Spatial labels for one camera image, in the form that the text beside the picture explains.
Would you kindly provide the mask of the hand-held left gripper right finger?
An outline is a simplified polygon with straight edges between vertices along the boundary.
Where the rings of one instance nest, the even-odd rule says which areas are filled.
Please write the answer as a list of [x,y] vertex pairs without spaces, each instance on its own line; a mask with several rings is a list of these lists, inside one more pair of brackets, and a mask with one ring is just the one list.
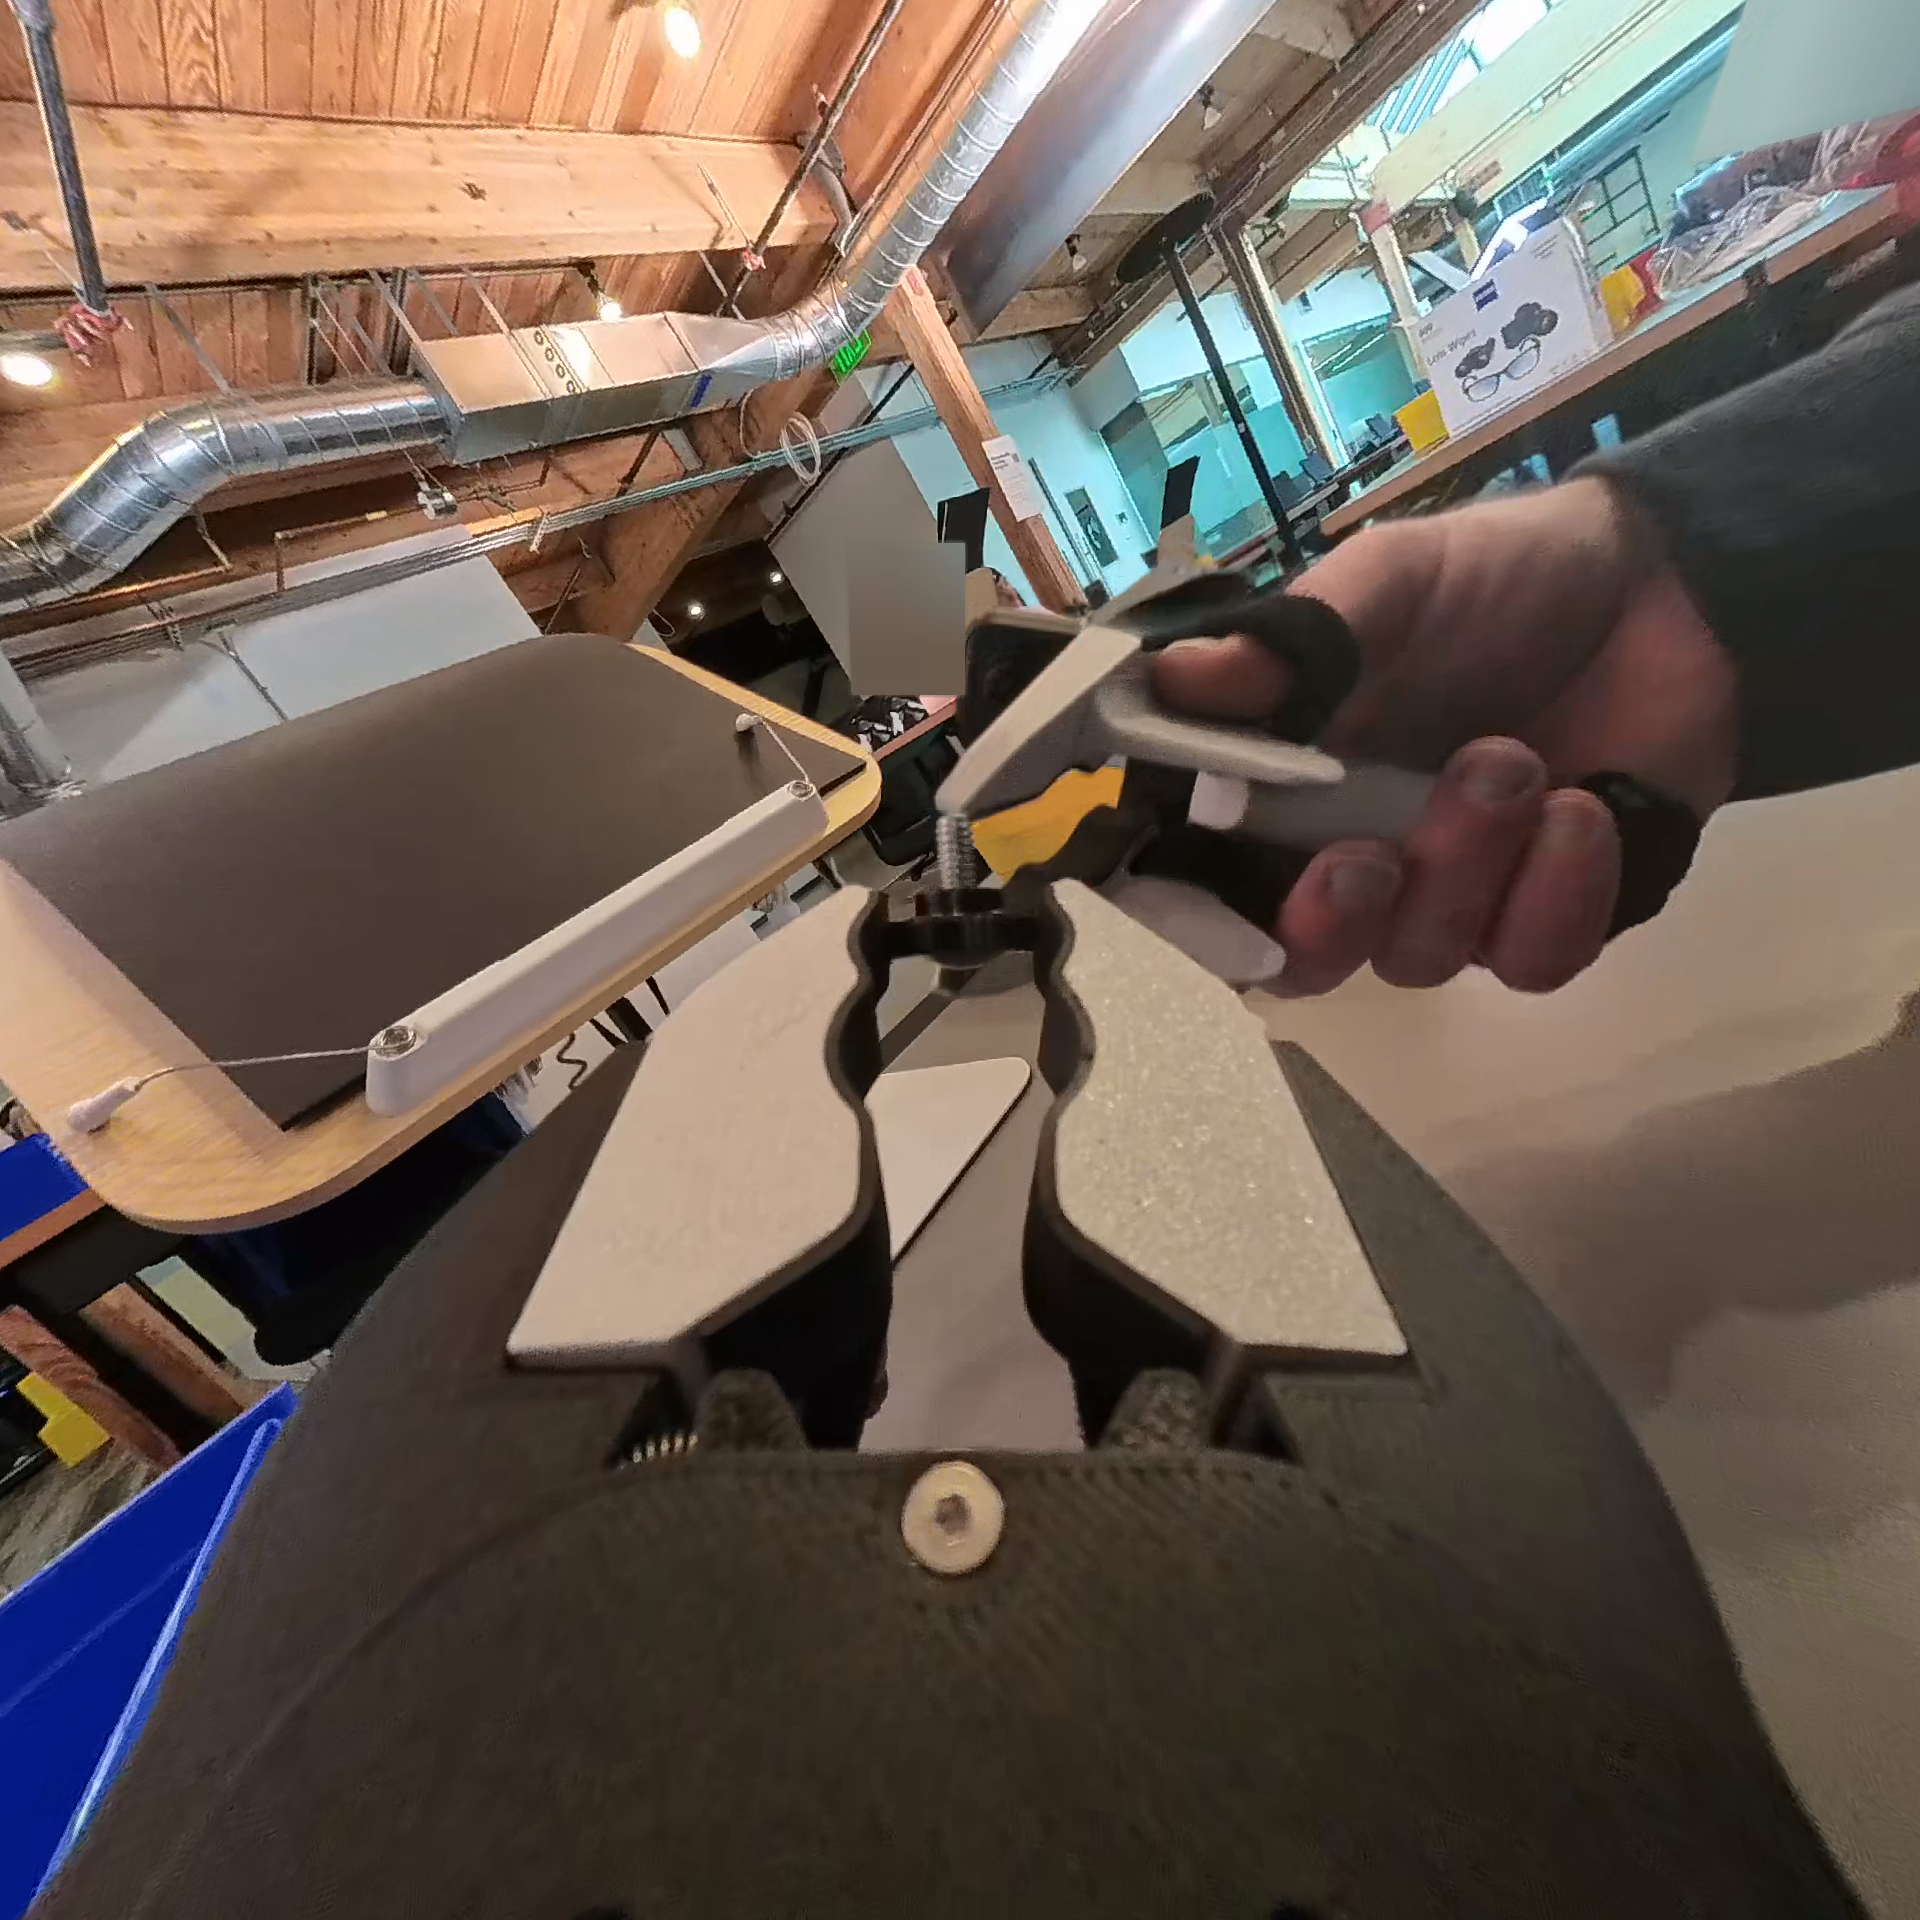
[[1085,1373],[1396,1369],[1406,1331],[1241,994],[1089,882],[1040,916],[1027,1309]]

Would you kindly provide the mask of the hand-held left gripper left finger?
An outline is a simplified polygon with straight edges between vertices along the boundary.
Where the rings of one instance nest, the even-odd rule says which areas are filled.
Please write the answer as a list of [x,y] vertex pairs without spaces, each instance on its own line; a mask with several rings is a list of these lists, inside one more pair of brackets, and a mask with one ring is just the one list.
[[894,1260],[866,1092],[889,904],[842,889],[669,1017],[521,1307],[516,1363],[696,1376],[765,1309],[776,1354],[883,1331]]

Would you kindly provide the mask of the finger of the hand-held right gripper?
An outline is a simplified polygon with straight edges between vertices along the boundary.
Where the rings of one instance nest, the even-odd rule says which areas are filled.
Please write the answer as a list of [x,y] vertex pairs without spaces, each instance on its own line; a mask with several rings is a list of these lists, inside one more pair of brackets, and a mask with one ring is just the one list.
[[937,788],[937,814],[988,818],[1038,799],[1067,771],[1134,758],[1164,764],[1145,670],[1138,631],[1085,623],[964,751]]
[[1200,882],[1121,873],[1098,893],[1117,912],[1235,991],[1267,989],[1282,979],[1284,947]]

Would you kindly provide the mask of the yellow bin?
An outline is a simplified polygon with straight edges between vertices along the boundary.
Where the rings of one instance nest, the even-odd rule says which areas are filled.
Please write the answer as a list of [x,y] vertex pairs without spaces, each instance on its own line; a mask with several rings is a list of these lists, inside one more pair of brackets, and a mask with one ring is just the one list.
[[1117,805],[1125,762],[1095,771],[1068,770],[1031,801],[1001,805],[973,822],[973,846],[993,876],[1010,880],[1022,867],[1055,858],[1096,809]]

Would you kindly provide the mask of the black knob screw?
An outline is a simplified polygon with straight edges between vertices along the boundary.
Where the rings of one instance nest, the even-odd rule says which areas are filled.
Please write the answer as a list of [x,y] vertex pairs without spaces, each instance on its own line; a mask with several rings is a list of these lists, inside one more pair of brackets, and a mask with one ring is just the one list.
[[984,983],[1005,962],[1033,962],[1044,923],[1022,897],[1010,903],[992,882],[973,822],[939,809],[932,822],[932,858],[924,886],[902,908],[887,908],[879,955],[892,966],[928,962],[939,992],[956,996]]

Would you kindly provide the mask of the black board with wooden rim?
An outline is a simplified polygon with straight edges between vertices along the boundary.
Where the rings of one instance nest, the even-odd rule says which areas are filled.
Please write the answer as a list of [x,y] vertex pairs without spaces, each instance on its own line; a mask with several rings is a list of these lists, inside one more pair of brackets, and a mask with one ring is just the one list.
[[[366,1050],[804,768],[819,814],[452,1082]],[[877,758],[683,659],[538,637],[4,824],[4,1084],[111,1212],[196,1236],[334,1198],[877,809]]]

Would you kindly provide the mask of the white printed box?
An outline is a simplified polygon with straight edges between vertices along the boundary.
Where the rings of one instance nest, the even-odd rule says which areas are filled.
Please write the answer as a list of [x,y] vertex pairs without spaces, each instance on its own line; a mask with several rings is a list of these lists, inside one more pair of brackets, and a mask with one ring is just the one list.
[[1411,331],[1451,440],[1497,417],[1613,342],[1584,230],[1559,215],[1501,226],[1467,284]]

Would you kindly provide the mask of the wooden table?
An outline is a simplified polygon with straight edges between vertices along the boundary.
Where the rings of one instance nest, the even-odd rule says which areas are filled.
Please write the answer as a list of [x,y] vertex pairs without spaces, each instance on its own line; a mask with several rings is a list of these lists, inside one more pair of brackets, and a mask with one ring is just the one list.
[[1645,318],[1495,419],[1391,468],[1321,519],[1334,545],[1389,515],[1441,511],[1501,472],[1559,477],[1615,445],[1825,342],[1889,288],[1917,277],[1917,179],[1838,189],[1750,258]]

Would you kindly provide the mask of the large blue bin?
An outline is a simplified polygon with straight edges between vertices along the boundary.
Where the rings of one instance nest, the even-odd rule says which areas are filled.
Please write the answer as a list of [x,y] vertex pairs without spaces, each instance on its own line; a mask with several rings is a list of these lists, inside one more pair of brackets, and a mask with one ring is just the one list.
[[3,1914],[74,1850],[151,1715],[297,1388],[222,1427],[3,1605]]

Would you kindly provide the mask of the wooden ceiling beam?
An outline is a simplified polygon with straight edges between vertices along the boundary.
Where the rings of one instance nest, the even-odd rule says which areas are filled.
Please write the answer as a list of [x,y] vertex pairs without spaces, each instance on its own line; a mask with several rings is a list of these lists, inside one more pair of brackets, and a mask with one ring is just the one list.
[[776,142],[74,108],[109,286],[722,253],[799,155]]

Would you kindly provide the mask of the black support post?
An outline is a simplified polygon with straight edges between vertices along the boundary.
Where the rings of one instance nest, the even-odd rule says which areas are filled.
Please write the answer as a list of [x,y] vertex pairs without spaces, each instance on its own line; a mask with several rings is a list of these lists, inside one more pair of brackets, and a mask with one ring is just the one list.
[[1188,202],[1183,202],[1162,221],[1162,254],[1166,271],[1171,279],[1173,290],[1186,311],[1188,326],[1196,341],[1200,342],[1209,374],[1215,382],[1218,397],[1228,410],[1228,419],[1235,430],[1235,438],[1243,449],[1243,455],[1250,466],[1254,481],[1258,483],[1261,496],[1267,504],[1267,515],[1274,520],[1276,541],[1280,548],[1280,563],[1286,577],[1297,577],[1304,569],[1308,556],[1303,548],[1299,530],[1291,519],[1291,507],[1284,492],[1280,490],[1274,472],[1267,468],[1267,460],[1261,453],[1261,444],[1246,417],[1246,410],[1239,399],[1239,391],[1229,374],[1229,367],[1222,356],[1222,350],[1215,337],[1213,324],[1207,318],[1205,303],[1192,282],[1192,273],[1186,266],[1186,253],[1194,239],[1207,234],[1215,211],[1215,198],[1207,191],[1194,194]]

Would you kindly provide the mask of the large silver ceiling duct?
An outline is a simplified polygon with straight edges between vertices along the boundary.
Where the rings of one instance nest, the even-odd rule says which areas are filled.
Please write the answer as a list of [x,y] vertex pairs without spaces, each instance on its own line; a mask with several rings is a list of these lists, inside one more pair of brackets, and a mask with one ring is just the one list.
[[437,449],[475,466],[690,419],[817,371],[877,320],[1089,35],[1098,3],[1012,3],[1014,33],[945,129],[860,215],[851,253],[763,318],[658,311],[452,335],[417,378],[225,393],[136,421],[25,522],[4,530],[4,612],[121,577],[229,483]]

